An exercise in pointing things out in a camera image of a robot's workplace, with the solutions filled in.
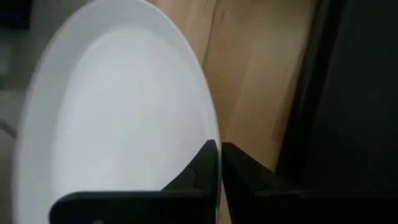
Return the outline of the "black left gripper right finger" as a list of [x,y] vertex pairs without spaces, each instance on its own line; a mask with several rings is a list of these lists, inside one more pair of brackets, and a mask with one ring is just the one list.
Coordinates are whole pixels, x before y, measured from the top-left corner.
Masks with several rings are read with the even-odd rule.
[[221,147],[232,223],[397,223],[397,193],[294,187],[231,142]]

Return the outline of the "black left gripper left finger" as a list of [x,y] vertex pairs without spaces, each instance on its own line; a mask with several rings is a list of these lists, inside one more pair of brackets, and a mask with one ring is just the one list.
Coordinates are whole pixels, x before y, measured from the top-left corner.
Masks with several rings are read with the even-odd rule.
[[160,191],[75,192],[58,199],[49,222],[215,223],[218,149],[207,140],[186,168]]

